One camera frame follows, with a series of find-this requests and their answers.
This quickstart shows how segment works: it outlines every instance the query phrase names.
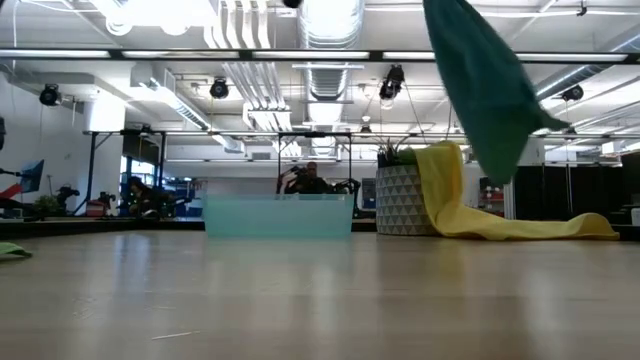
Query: green plant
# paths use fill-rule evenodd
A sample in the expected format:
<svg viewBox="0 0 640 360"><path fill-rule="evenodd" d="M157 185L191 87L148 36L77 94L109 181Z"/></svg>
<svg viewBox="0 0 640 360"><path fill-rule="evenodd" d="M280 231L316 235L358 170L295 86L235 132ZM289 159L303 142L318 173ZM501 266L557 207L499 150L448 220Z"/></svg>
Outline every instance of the green plant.
<svg viewBox="0 0 640 360"><path fill-rule="evenodd" d="M42 216L55 215L60 211L60 205L55 196L42 195L34 203L33 208Z"/></svg>
<svg viewBox="0 0 640 360"><path fill-rule="evenodd" d="M378 168L386 168L399 165L416 165L416 154L413 149L407 147L400 149L400 145L407 140L408 137L403 138L396 144L391 143L391 139L382 141L382 144L378 148Z"/></svg>

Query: computer monitor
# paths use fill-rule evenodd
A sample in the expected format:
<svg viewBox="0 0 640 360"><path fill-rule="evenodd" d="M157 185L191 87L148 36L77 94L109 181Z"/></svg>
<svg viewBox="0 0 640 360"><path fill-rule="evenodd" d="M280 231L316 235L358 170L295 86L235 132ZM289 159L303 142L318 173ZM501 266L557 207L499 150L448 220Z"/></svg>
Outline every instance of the computer monitor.
<svg viewBox="0 0 640 360"><path fill-rule="evenodd" d="M20 171L22 174L20 186L22 187L23 194L40 190L43 170L44 160L30 163L22 168L22 171Z"/></svg>

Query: red object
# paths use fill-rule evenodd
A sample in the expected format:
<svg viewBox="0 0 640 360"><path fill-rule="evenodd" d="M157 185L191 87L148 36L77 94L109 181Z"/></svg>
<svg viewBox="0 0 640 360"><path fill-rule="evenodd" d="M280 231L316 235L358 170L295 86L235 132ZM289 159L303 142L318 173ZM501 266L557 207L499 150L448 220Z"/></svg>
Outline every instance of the red object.
<svg viewBox="0 0 640 360"><path fill-rule="evenodd" d="M87 216L101 217L107 214L107 207L100 201L90 200L87 203Z"/></svg>
<svg viewBox="0 0 640 360"><path fill-rule="evenodd" d="M0 192L0 198L11 199L12 197L20 194L21 192L22 192L22 186L20 186L20 184L11 185L7 188L7 190Z"/></svg>

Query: white ceiling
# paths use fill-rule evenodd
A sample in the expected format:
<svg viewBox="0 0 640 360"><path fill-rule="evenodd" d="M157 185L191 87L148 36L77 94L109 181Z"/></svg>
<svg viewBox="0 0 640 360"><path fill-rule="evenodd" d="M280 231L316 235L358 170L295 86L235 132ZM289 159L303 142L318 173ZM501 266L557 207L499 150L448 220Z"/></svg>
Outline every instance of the white ceiling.
<svg viewBox="0 0 640 360"><path fill-rule="evenodd" d="M0 12L0 46L13 46L12 14L16 0L7 0ZM471 3L484 12L536 12L548 0L473 0ZM42 2L47 6L63 6L54 0ZM417 6L415 0L371 0L367 1L369 10L365 13L364 28L361 34L362 49L402 49L424 50L430 49L425 20L421 11L390 11L385 5ZM577 10L580 0L560 0L550 11ZM612 11L640 12L638 0L589 0L591 9ZM91 9L90 4L80 2L78 8ZM86 13L87 18L98 28L104 29L104 18L98 13ZM488 18L494 28L518 51L594 51L603 43L620 33L630 29L640 22L639 16L569 16L539 18L533 22L517 38L514 34L525 25L529 19ZM278 48L298 47L297 20L291 17L281 17L276 13L270 16L270 37ZM22 3L16 13L17 44L19 47L113 47L113 42L98 34L86 21L76 14L47 10L33 4ZM128 48L206 48L202 29L192 28L186 34L178 37L165 35L158 28L134 28L131 33L115 40ZM19 62L20 69L32 72L81 72L91 73L110 83L123 93L136 99L135 90L129 88L129 76L134 64L130 62ZM218 127L229 130L241 129L244 125L233 114L241 114L243 100L234 96L234 89L227 100L212 101L208 94L207 82L211 83L216 75L225 75L218 63L171 62L155 64L159 68L169 68L178 76L178 86L182 93L201 111L213 114L213 121ZM437 87L441 85L440 77L434 64L406 64L403 65L408 94L403 91L395 101L391 110L381 110L375 97L375 86L386 75L388 64L366 64L364 70L352 72L351 87L348 94L352 105L346 105L343 119L347 123L357 126L363 115L371 116L374 130L406 131L415 127L416 117L423 123L436 123L436 130L446 126L449 106L442 103L445 93ZM563 66L556 65L527 65L526 70L532 82L538 83L546 77L561 70ZM287 103L292 108L292 122L301 123L305 117L304 97L300 72L291 69L291 63L278 63L277 70L280 83ZM586 91L586 97L595 95L624 81L640 75L640 66L618 66L597 75L581 85ZM192 83L202 85L199 94L193 91ZM366 91L359 90L359 84L366 84ZM618 106L640 100L640 83L624 90L604 96L575 111L570 111L568 119L578 121L596 116ZM180 127L184 121L168 106L148 101L138 101L143 110L148 110L157 126ZM550 100L543 105L555 113L562 109L564 103ZM141 116L137 111L128 112L129 121L149 122L148 116ZM637 119L625 119L631 123Z"/></svg>

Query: ceiling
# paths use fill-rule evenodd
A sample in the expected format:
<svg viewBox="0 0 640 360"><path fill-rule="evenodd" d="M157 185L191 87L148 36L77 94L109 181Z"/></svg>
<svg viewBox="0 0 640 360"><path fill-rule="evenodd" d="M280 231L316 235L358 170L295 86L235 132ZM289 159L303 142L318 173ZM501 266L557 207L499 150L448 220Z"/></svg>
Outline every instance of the ceiling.
<svg viewBox="0 0 640 360"><path fill-rule="evenodd" d="M158 27L135 27L122 37L104 36L105 19L100 13L82 13L86 19L72 12L60 12L31 3L6 0L0 12L0 46L18 47L115 47L125 48L206 48L201 27L192 27L182 36L166 35ZM67 9L56 0L37 1L41 5ZM534 13L548 0L472 0L483 13ZM71 1L77 9L95 9L87 1ZM637 0L588 0L591 11L640 12ZM274 47L298 48L298 22L295 14L281 8L280 1L269 1L269 38ZM430 42L425 20L415 0L367 0L360 36L361 49L428 50ZM559 0L548 11L578 11L580 0ZM640 16L587 15L530 18L486 17L491 25L516 51L597 51L611 38L640 23ZM128 122L152 123L157 128L182 129L185 121L173 109L139 96L130 87L132 62L87 61L19 61L17 69L22 81L38 85L37 74L89 73L117 88L128 98L132 106L127 112ZM293 125L300 125L307 117L304 79L301 71L292 63L277 63L279 82L287 104L291 107ZM189 98L199 110L210 115L211 121L223 130L246 129L240 119L244 100L231 85L230 96L225 100L213 100L208 87L215 76L225 76L220 63L165 62L154 63L156 68L168 68L177 76L177 90ZM410 131L420 122L425 130L442 132L448 127L450 108L435 64L403 64L406 85L395 99L390 110L381 109L377 86L389 70L389 64L368 63L362 70L352 71L341 122L342 128L357 129L363 115L371 117L374 131ZM560 71L560 65L526 65L534 84ZM617 66L581 83L585 99L640 75L640 66ZM571 122L598 116L625 104L640 100L640 81L609 95L599 97L575 110L562 113L560 118ZM548 99L543 106L552 114L565 107L562 100ZM640 121L640 116L630 115L617 123L622 125ZM607 129L616 124L607 124ZM186 143L202 140L188 139Z"/></svg>

